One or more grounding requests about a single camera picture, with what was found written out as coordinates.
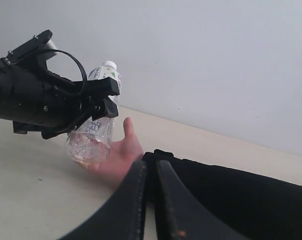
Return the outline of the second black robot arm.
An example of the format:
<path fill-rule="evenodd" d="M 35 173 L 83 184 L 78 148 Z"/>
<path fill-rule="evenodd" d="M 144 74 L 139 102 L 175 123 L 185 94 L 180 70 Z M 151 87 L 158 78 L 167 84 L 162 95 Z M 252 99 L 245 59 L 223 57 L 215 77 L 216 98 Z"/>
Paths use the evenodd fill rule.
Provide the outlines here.
<path fill-rule="evenodd" d="M 112 75 L 105 79 L 70 81 L 39 68 L 36 55 L 0 59 L 0 119 L 13 121 L 17 134 L 41 132 L 53 138 L 79 127 L 88 118 L 115 117 L 109 99 L 119 94 Z M 243 236 L 205 209 L 181 182 L 168 161 L 157 162 L 155 220 L 160 240 L 241 240 Z M 109 200 L 67 240 L 141 240 L 144 235 L 146 163 L 133 164 Z"/>

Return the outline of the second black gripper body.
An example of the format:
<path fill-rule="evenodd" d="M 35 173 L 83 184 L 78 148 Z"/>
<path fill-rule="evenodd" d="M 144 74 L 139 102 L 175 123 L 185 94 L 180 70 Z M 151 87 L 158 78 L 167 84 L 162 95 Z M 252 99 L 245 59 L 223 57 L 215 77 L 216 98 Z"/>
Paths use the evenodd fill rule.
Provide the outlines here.
<path fill-rule="evenodd" d="M 79 125 L 88 96 L 75 96 L 73 81 L 49 70 L 12 68 L 13 131 L 53 138 Z"/>

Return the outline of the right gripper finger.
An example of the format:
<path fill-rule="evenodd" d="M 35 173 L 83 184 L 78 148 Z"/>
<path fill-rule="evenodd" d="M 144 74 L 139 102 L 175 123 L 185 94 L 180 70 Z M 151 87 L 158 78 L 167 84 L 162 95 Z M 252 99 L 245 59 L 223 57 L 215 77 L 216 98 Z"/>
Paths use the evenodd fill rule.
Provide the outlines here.
<path fill-rule="evenodd" d="M 118 96 L 120 90 L 118 83 L 111 77 L 104 79 L 75 81 L 75 93 L 74 95 L 79 97 L 83 96 Z"/>
<path fill-rule="evenodd" d="M 104 118 L 118 117 L 117 105 L 109 98 L 105 98 L 99 103 L 97 103 L 92 110 L 93 119 L 101 119 L 103 117 Z"/>

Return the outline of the person's open bare hand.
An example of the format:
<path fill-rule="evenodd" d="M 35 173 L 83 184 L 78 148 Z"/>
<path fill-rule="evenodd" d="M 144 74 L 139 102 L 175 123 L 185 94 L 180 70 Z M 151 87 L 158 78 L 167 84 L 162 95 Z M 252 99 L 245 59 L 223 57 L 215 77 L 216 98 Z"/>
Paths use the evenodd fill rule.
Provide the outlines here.
<path fill-rule="evenodd" d="M 113 189 L 120 185 L 131 165 L 144 156 L 143 148 L 135 134 L 131 118 L 127 117 L 124 120 L 123 131 L 124 138 L 111 144 L 109 155 L 105 160 L 84 167 Z"/>

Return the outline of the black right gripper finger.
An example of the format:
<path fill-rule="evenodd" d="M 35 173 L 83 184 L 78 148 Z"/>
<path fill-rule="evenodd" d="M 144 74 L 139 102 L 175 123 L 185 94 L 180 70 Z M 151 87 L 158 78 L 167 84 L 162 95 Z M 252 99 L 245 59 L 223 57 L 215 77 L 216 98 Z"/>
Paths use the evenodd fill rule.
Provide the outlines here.
<path fill-rule="evenodd" d="M 62 240 L 142 240 L 146 214 L 146 163 L 136 161 L 112 196 Z"/>
<path fill-rule="evenodd" d="M 246 239 L 204 208 L 168 161 L 157 163 L 157 173 L 156 230 L 159 240 Z"/>

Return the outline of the black-sleeved forearm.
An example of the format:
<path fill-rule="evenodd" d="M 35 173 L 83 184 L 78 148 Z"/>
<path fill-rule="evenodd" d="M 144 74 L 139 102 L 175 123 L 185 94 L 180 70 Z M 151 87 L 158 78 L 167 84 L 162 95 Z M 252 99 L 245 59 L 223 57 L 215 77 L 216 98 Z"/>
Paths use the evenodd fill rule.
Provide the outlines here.
<path fill-rule="evenodd" d="M 149 201 L 158 161 L 168 161 L 191 194 L 212 214 L 252 240 L 302 240 L 302 185 L 218 165 L 147 152 Z"/>

